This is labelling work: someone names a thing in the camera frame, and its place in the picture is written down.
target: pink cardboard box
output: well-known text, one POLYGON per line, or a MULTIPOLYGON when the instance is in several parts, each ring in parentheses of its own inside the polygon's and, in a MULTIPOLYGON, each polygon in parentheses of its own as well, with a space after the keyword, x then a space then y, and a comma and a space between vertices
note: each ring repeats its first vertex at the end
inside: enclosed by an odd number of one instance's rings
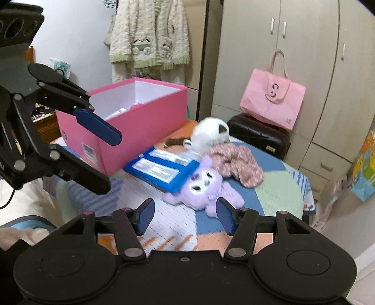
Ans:
POLYGON ((140 78, 91 91, 95 113, 122 133, 118 146, 96 137, 72 115, 56 111, 56 116, 68 147, 97 170, 111 175, 186 122, 187 92, 185 86, 140 78), (127 111, 112 116, 120 109, 127 111))

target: bag handle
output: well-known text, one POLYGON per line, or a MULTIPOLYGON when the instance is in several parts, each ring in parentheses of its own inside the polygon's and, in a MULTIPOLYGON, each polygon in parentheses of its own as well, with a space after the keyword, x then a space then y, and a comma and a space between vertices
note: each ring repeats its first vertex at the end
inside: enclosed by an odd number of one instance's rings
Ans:
POLYGON ((286 79, 289 79, 288 74, 287 74, 287 72, 286 72, 286 70, 285 70, 285 55, 284 55, 284 52, 281 51, 280 49, 277 49, 277 50, 272 54, 272 56, 271 56, 271 60, 270 60, 270 64, 269 64, 268 67, 267 67, 267 71, 268 71, 269 73, 273 74, 273 68, 274 68, 274 66, 275 66, 275 60, 276 60, 276 56, 277 56, 278 54, 281 54, 282 57, 284 58, 284 61, 283 61, 284 76, 285 76, 286 79))

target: purple plush toy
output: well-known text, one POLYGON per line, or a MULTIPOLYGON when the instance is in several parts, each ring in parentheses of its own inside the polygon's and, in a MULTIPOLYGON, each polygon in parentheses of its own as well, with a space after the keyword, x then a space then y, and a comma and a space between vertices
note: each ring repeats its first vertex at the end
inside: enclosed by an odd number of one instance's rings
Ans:
POLYGON ((162 199, 172 205, 183 203, 196 211, 205 209, 208 216, 216 218, 219 197, 224 197, 235 208, 242 208, 244 200, 241 195, 228 182, 223 182, 223 177, 211 165, 211 158, 204 156, 181 190, 175 195, 164 193, 162 199))

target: black suitcase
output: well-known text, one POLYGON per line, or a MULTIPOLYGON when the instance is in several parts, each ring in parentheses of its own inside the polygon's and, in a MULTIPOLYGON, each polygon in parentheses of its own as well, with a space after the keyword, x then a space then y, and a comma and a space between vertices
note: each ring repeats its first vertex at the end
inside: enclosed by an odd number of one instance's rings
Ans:
POLYGON ((244 113, 228 121, 229 134, 251 144, 270 155, 283 159, 290 146, 289 132, 285 129, 256 120, 244 113))

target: blue package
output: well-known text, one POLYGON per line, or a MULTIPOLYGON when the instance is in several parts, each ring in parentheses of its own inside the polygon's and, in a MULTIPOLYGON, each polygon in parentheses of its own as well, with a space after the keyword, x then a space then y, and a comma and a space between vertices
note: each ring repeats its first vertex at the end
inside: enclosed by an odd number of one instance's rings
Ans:
POLYGON ((177 193, 198 168, 199 162, 151 147, 124 166, 123 170, 150 184, 177 193))

